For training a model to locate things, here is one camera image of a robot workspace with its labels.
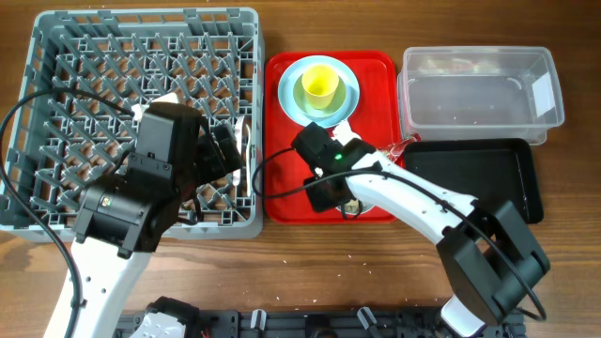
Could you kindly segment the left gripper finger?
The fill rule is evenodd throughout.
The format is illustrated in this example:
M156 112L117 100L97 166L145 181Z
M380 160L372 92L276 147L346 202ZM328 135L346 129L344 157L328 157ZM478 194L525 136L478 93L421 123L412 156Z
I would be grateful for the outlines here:
M225 177L229 173L225 139L213 140L209 135L198 138L196 144L196 181L205 184Z
M222 124L213 128L213 134L223 156L226 172L234 172L242 168L242 157L237 148L237 141L230 125Z

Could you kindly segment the white napkin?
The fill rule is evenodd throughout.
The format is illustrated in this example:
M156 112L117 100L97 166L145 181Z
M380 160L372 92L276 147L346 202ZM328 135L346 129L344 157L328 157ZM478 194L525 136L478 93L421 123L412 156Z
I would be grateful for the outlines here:
M332 139L344 146L353 139L361 140L362 138L351 129L347 120L343 120L333 129Z

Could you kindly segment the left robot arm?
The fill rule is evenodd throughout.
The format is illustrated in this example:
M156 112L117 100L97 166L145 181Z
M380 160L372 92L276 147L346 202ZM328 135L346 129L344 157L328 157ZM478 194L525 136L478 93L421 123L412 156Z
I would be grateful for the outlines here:
M106 174L83 190L69 274L47 337L109 337L162 234L197 188L241 167L227 124L211 127L181 103L153 102L143 112L124 174Z

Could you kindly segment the yellow plastic cup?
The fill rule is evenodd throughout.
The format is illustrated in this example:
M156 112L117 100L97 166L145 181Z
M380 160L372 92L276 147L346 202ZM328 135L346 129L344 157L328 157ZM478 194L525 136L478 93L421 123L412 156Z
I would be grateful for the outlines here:
M329 106L339 86L339 75L325 64L314 64L301 76L305 98L315 109Z

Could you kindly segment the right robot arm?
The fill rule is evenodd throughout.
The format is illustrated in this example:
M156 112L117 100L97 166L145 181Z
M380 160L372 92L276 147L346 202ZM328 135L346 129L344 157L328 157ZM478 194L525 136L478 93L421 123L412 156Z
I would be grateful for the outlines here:
M445 329L471 337L499 325L550 262L512 202L486 204L442 188L398 166L364 140L339 141L311 123L291 143L314 177L305 188L314 209L350 199L379 207L430 240L454 291L439 317Z

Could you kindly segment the white plastic spoon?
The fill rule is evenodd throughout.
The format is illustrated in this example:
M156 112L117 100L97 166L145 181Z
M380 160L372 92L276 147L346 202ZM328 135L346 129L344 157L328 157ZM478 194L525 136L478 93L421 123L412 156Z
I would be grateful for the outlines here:
M252 187L251 187L251 128L248 124L244 123L244 130L247 136L247 145L245 147L245 188L246 188L246 196L251 197Z

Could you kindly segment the red snack wrapper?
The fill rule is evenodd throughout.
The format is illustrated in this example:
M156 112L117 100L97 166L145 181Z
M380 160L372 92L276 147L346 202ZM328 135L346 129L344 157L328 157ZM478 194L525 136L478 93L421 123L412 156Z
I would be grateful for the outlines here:
M388 160L404 168L404 152L407 146L420 141L421 138L418 134L412 134L410 137L403 139L401 142L381 147L378 151L382 153Z

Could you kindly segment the light blue bowl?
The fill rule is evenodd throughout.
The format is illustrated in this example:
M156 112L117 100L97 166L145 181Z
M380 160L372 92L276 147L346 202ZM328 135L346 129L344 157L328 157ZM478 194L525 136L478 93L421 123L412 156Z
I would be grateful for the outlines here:
M373 204L364 203L362 201L352 199L349 202L343 204L341 207L338 207L337 209L347 216L356 216L369 212L373 207Z

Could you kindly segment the white plastic fork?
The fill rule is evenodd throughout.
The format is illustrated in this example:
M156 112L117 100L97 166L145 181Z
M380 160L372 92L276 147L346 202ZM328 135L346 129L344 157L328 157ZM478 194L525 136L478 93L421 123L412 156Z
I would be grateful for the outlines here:
M243 142L242 127L243 127L243 125L244 125L244 116L241 115L237 118L235 128L234 128L234 135L236 138L236 147L237 147L237 151L238 151L239 155L241 155L241 152L242 152L242 142ZM239 167L232 174L232 182L233 182L234 186L238 186L240 184L240 176L241 176L241 171L240 171L240 167Z

